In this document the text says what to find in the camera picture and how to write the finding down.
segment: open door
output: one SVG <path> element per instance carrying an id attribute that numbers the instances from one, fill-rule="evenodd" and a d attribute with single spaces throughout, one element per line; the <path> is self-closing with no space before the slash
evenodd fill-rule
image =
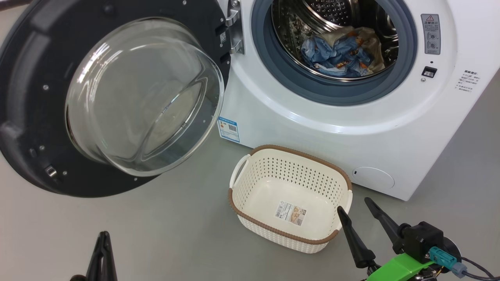
<path id="1" fill-rule="evenodd" d="M 0 49 L 0 149 L 45 190 L 102 197 L 188 158 L 231 64 L 215 0 L 35 0 Z"/>

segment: clothing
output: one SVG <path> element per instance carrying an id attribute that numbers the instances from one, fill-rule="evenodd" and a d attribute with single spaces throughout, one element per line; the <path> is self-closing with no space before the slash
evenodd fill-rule
<path id="1" fill-rule="evenodd" d="M 306 64 L 329 76 L 361 77 L 384 69 L 380 40 L 366 27 L 313 35 L 303 42 L 301 53 Z"/>

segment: blue clothing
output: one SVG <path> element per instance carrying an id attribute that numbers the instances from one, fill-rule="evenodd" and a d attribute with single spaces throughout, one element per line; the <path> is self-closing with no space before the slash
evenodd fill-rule
<path id="1" fill-rule="evenodd" d="M 356 36 L 344 35 L 333 46 L 317 36 L 311 36 L 302 44 L 302 58 L 318 72 L 337 77 L 361 77 L 370 73 L 368 67 L 373 56 L 363 50 Z"/>

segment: sticker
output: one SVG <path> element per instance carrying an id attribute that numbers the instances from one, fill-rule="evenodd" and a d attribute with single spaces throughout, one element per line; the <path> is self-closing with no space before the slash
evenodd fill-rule
<path id="1" fill-rule="evenodd" d="M 238 131 L 238 124 L 226 118 L 219 117 L 219 132 L 222 138 L 228 139 L 233 142 L 240 142 L 240 132 Z"/>
<path id="2" fill-rule="evenodd" d="M 425 53 L 429 55 L 441 54 L 441 26 L 439 23 L 439 15 L 423 13 L 421 17 Z"/>
<path id="3" fill-rule="evenodd" d="M 479 83 L 479 80 L 481 80 L 481 78 L 478 76 L 477 72 L 465 70 L 458 78 L 455 89 L 470 93 Z"/>
<path id="4" fill-rule="evenodd" d="M 225 32 L 220 34 L 220 43 L 222 44 L 224 42 L 226 42 L 226 33 Z"/>
<path id="5" fill-rule="evenodd" d="M 307 211 L 297 205 L 292 205 L 285 201 L 280 201 L 274 216 L 280 220 L 291 222 L 294 225 L 302 226 Z"/>

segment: wire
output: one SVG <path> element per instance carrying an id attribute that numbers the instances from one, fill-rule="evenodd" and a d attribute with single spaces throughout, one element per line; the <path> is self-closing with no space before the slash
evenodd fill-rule
<path id="1" fill-rule="evenodd" d="M 495 277 L 493 276 L 493 274 L 491 274 L 488 270 L 486 270 L 486 268 L 482 267 L 482 266 L 481 266 L 481 265 L 479 265 L 477 262 L 472 261 L 472 260 L 470 260 L 470 259 L 468 259 L 468 258 L 466 258 L 466 257 L 463 257 L 463 256 L 461 256 L 460 258 L 461 258 L 462 260 L 464 260 L 464 261 L 466 261 L 466 262 L 470 263 L 471 265 L 473 265 L 473 266 L 477 267 L 477 268 L 478 268 L 478 269 L 480 269 L 482 272 L 486 273 L 486 275 L 488 275 L 490 278 L 495 278 Z"/>
<path id="2" fill-rule="evenodd" d="M 476 279 L 476 280 L 481 280 L 481 281 L 500 281 L 500 276 L 498 277 L 481 277 L 481 276 L 477 276 L 477 275 L 474 275 L 474 274 L 470 274 L 469 272 L 467 271 L 462 271 L 463 275 L 467 276 L 467 277 L 470 277 L 472 279 Z"/>
<path id="3" fill-rule="evenodd" d="M 438 277 L 441 274 L 444 268 L 445 268 L 444 266 L 441 266 L 441 269 L 437 272 L 436 277 Z"/>

